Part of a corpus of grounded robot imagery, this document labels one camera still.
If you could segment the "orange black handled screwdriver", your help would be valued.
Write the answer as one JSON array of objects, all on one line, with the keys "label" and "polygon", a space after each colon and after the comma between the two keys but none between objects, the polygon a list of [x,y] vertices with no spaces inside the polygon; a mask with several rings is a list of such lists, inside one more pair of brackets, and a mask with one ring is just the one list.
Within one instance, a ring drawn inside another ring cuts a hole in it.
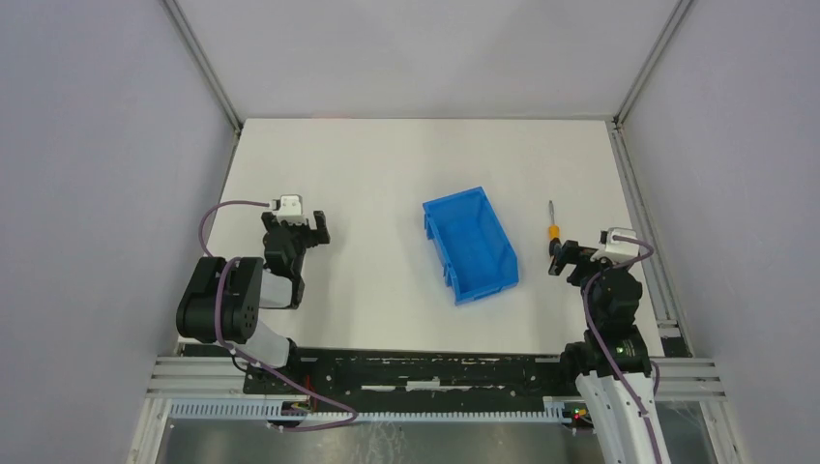
[{"label": "orange black handled screwdriver", "polygon": [[556,249],[561,245],[561,239],[560,227],[558,226],[556,221],[555,208],[552,200],[548,201],[548,216],[550,221],[548,227],[548,253],[550,256],[554,256],[556,253]]}]

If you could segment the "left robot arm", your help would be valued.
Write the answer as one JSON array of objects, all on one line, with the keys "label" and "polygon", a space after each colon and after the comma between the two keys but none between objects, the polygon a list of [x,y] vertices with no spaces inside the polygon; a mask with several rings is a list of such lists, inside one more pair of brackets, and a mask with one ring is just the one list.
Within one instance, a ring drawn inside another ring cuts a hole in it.
[{"label": "left robot arm", "polygon": [[292,223],[277,213],[261,217],[266,232],[261,257],[241,257],[232,266],[223,257],[202,257],[196,264],[178,305],[175,323],[180,336],[204,344],[217,344],[251,363],[284,367],[295,350],[288,337],[260,321],[261,309],[275,306],[263,301],[264,281],[287,280],[289,294],[280,309],[296,309],[302,302],[302,270],[307,250],[331,242],[323,211],[308,220]]}]

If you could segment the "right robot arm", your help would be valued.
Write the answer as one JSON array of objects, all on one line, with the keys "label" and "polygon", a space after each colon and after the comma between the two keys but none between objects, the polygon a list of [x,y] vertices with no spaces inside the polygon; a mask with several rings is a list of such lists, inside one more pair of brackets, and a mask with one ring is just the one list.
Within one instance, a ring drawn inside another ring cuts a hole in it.
[{"label": "right robot arm", "polygon": [[654,248],[610,229],[599,248],[553,237],[548,251],[549,274],[571,267],[567,282],[580,291],[586,329],[559,363],[581,394],[605,462],[670,462],[656,407],[659,368],[635,322],[643,285],[630,271]]}]

